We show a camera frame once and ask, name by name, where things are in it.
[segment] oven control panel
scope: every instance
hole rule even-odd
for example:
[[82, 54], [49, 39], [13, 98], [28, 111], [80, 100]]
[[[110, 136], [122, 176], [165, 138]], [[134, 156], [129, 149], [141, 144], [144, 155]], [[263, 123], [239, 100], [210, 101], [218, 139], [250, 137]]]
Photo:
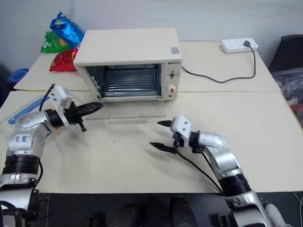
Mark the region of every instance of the oven control panel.
[[181, 74], [182, 61], [168, 61], [165, 64], [165, 75], [163, 80], [163, 99], [174, 99], [177, 96], [179, 78]]

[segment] green snack bag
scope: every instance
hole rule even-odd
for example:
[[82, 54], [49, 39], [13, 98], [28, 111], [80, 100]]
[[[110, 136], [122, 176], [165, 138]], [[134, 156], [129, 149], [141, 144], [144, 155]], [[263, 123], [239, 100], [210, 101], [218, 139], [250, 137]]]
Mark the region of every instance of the green snack bag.
[[69, 46], [62, 38], [59, 38], [55, 32], [46, 32], [44, 43], [41, 46], [41, 52], [62, 52], [68, 49], [71, 49], [71, 46]]

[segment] electrical outlet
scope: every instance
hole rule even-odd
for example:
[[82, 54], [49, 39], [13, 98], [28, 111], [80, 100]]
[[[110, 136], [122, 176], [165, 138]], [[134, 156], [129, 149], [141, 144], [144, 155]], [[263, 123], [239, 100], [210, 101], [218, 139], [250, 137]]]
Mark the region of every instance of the electrical outlet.
[[249, 47], [244, 46], [244, 41], [247, 40], [250, 42], [250, 46], [254, 51], [256, 51], [259, 46], [252, 38], [245, 38], [245, 39], [225, 39], [222, 40], [220, 43], [221, 50], [224, 53], [242, 53], [242, 52], [251, 52]]

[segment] table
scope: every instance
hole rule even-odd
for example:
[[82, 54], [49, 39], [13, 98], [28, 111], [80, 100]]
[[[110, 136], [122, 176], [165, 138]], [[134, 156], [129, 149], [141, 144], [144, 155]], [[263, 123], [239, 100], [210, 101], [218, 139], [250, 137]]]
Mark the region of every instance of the table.
[[[225, 54], [220, 50], [218, 42], [180, 42], [180, 47], [183, 55], [183, 66], [191, 72], [208, 75], [218, 80], [253, 75], [253, 55], [251, 52]], [[56, 54], [41, 54], [26, 76], [14, 88], [44, 91], [52, 83], [56, 83], [69, 90], [88, 91], [88, 87], [78, 72], [49, 72], [50, 64]], [[226, 84], [217, 84], [182, 71], [178, 92], [280, 91], [258, 53], [256, 53], [256, 66], [255, 78], [234, 80]]]
[[[24, 96], [39, 92], [11, 92], [0, 115], [24, 104]], [[72, 92], [77, 105], [90, 92]], [[156, 124], [184, 114], [193, 130], [218, 131], [226, 136], [251, 187], [257, 192], [301, 191], [303, 171], [302, 128], [280, 92], [180, 92], [165, 102], [166, 118], [147, 124], [108, 124], [84, 121], [62, 129], [46, 141], [42, 163], [41, 192], [215, 192], [216, 189], [190, 164], [178, 156], [158, 151], [149, 142], [172, 143], [168, 128]], [[14, 126], [1, 124], [0, 166]], [[200, 155], [181, 152], [211, 173]]]

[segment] label sticker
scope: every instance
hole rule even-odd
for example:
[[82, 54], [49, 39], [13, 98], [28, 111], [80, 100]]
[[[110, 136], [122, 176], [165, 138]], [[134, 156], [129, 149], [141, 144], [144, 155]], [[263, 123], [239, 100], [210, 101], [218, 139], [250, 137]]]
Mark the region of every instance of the label sticker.
[[171, 51], [172, 54], [180, 53], [178, 47], [171, 47], [171, 48], [170, 48], [170, 51]]

